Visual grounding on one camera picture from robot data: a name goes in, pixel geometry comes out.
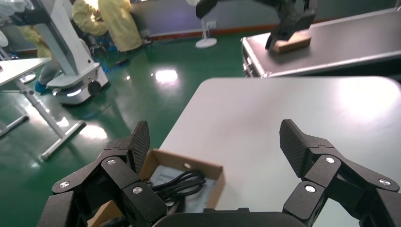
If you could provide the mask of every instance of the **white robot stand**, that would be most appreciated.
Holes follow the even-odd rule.
[[[46,41],[63,74],[47,84],[61,104],[77,105],[100,92],[108,79],[82,45],[71,25],[63,0],[0,0],[0,15],[17,25],[32,25]]]

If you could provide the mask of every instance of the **green epoxy floor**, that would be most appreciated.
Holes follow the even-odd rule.
[[[218,44],[204,50],[195,48],[198,39],[143,48],[128,66],[107,73],[110,86],[99,96],[78,107],[64,108],[50,94],[36,95],[65,131],[77,120],[87,123],[46,162],[39,156],[57,137],[25,97],[1,93],[2,121],[25,113],[30,120],[0,138],[0,226],[36,226],[52,185],[95,160],[108,141],[130,134],[139,120],[148,121],[150,148],[158,148],[203,81],[244,77],[240,38],[248,35],[218,36]],[[158,70],[175,70],[178,80],[157,82],[151,75]]]

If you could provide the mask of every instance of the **white tabletop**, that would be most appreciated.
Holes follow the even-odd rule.
[[[224,166],[218,210],[282,211],[300,179],[279,146],[283,119],[401,185],[401,89],[380,77],[209,79],[161,150]],[[356,227],[329,200],[314,227]]]
[[[3,70],[0,72],[0,86],[4,85],[15,78],[36,69],[37,67],[50,61],[51,58],[31,58],[12,61],[0,61]]]

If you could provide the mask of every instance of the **power cord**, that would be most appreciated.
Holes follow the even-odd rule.
[[[153,186],[149,179],[143,180],[165,203],[182,201],[185,196],[199,192],[206,183],[205,175],[200,170],[188,170],[175,179]]]

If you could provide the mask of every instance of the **fan stand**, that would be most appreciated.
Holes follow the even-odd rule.
[[[196,44],[195,44],[196,48],[202,49],[202,48],[208,48],[208,47],[212,47],[212,46],[216,45],[217,39],[208,38],[206,36],[206,25],[205,25],[205,21],[203,20],[203,18],[200,20],[200,22],[202,23],[202,39],[196,42]]]

